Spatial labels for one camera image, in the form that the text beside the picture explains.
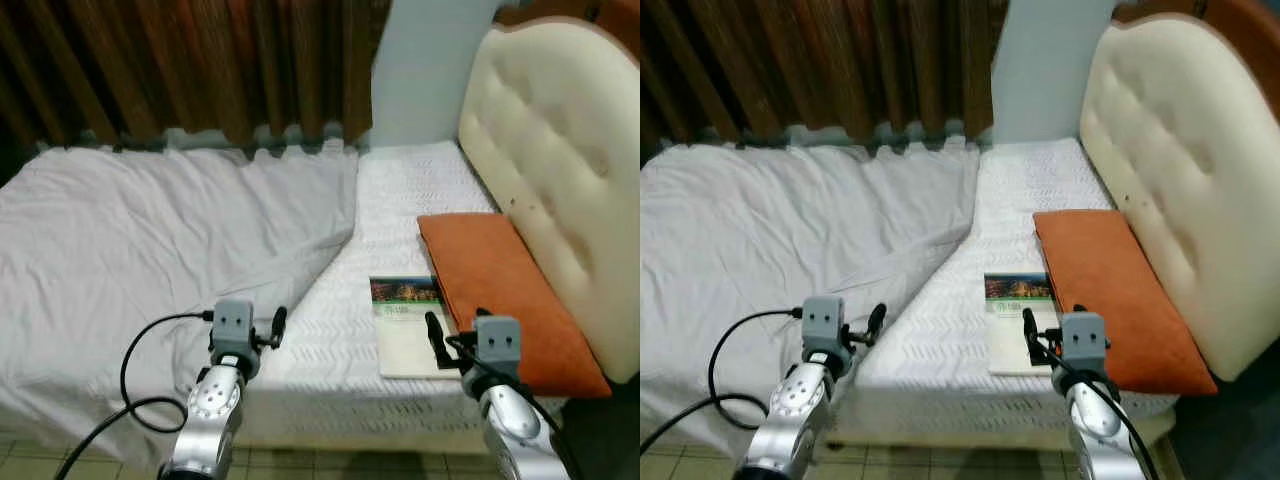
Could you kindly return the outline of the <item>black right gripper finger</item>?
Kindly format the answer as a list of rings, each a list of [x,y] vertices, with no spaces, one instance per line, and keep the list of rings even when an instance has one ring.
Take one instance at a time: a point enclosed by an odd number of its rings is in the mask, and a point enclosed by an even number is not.
[[[1032,366],[1044,365],[1044,353],[1042,346],[1037,340],[1039,330],[1036,324],[1036,315],[1030,308],[1021,310],[1023,328],[1021,333],[1027,344],[1027,353]]]
[[[428,342],[434,356],[435,366],[444,371],[453,369],[453,357],[447,348],[445,330],[442,328],[434,311],[426,311],[424,320],[428,325]]]

